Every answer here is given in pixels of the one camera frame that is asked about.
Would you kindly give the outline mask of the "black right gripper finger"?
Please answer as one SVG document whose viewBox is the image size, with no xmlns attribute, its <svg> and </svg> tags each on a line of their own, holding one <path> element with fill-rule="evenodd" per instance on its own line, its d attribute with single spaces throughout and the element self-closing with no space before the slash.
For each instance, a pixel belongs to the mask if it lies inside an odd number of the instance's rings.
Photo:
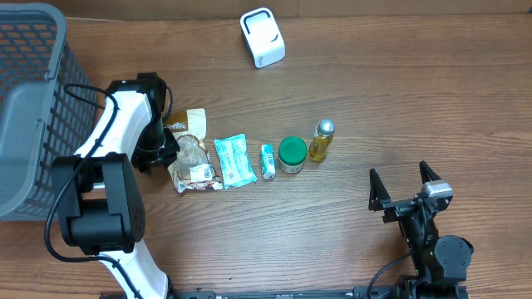
<svg viewBox="0 0 532 299">
<path fill-rule="evenodd" d="M 421 181 L 423 184 L 431 181 L 441 180 L 441 177 L 437 175 L 425 160 L 419 163 Z"/>
<path fill-rule="evenodd" d="M 387 192 L 378 172 L 370 169 L 370 196 L 368 208 L 371 211 L 380 211 L 385 205 L 391 202 L 391 197 Z"/>
</svg>

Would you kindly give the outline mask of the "brown snack bag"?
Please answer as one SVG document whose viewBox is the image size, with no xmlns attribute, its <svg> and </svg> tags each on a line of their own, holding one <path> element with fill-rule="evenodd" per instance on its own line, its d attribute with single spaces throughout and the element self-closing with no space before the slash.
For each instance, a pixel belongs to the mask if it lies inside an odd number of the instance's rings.
<svg viewBox="0 0 532 299">
<path fill-rule="evenodd" d="M 178 193 L 188 190 L 221 190 L 222 179 L 212 165 L 204 145 L 207 117 L 204 108 L 176 112 L 164 122 L 180 150 L 167 169 Z"/>
</svg>

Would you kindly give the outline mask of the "yellow dish soap bottle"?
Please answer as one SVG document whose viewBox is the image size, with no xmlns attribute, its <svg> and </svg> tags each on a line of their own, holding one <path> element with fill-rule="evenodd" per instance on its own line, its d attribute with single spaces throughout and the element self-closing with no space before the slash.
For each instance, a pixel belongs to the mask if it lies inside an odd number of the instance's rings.
<svg viewBox="0 0 532 299">
<path fill-rule="evenodd" d="M 317 123 L 313 140 L 308 149 L 310 159 L 316 162 L 325 160 L 328 147 L 333 141 L 335 130 L 335 123 L 331 119 L 323 119 Z"/>
</svg>

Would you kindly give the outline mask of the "teal wipes packet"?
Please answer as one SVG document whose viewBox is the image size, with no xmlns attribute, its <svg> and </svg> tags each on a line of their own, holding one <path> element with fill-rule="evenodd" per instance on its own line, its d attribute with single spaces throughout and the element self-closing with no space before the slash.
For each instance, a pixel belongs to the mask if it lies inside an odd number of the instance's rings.
<svg viewBox="0 0 532 299">
<path fill-rule="evenodd" d="M 214 145 L 219 156 L 225 189 L 242 187 L 258 180 L 249 160 L 245 134 L 222 140 L 215 139 Z"/>
</svg>

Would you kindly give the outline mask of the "green lid jar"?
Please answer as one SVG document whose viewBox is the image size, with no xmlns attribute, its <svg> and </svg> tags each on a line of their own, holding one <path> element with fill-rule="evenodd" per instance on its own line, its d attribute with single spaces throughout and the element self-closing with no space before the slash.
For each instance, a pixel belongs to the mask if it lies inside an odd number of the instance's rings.
<svg viewBox="0 0 532 299">
<path fill-rule="evenodd" d="M 303 169 L 307 157 L 306 143 L 297 136 L 289 136 L 281 141 L 278 147 L 280 169 L 294 174 Z"/>
</svg>

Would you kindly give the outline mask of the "small teal carton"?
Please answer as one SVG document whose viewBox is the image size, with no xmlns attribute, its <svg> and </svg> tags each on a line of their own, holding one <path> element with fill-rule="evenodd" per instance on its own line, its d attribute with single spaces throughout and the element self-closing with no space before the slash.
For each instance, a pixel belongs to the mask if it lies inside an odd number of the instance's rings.
<svg viewBox="0 0 532 299">
<path fill-rule="evenodd" d="M 261 175 L 265 180 L 272 180 L 276 175 L 276 164 L 272 145 L 261 145 Z"/>
</svg>

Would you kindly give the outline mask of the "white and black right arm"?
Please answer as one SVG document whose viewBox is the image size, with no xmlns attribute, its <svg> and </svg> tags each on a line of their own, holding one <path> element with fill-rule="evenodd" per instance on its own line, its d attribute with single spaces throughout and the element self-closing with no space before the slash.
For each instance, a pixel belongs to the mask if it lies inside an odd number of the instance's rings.
<svg viewBox="0 0 532 299">
<path fill-rule="evenodd" d="M 474 248 L 465 238 L 441 236 L 434 218 L 448 208 L 452 187 L 425 162 L 419 163 L 421 191 L 411 199 L 393 201 L 378 172 L 371 169 L 368 209 L 382 211 L 384 223 L 397 222 L 406 240 L 408 252 L 381 268 L 369 282 L 367 298 L 467 298 L 465 287 Z M 416 273 L 402 276 L 392 287 L 377 291 L 377 279 L 388 269 L 407 258 Z"/>
</svg>

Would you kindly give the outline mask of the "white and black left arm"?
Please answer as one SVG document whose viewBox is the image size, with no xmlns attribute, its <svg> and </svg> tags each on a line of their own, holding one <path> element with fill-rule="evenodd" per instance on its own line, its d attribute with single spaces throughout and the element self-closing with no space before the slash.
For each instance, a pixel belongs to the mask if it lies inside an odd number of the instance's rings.
<svg viewBox="0 0 532 299">
<path fill-rule="evenodd" d="M 169 167 L 180 152 L 164 127 L 171 89 L 154 72 L 113 81 L 102 115 L 74 154 L 54 159 L 55 199 L 44 228 L 47 251 L 68 263 L 100 262 L 123 298 L 174 298 L 170 277 L 144 240 L 146 216 L 134 173 Z"/>
</svg>

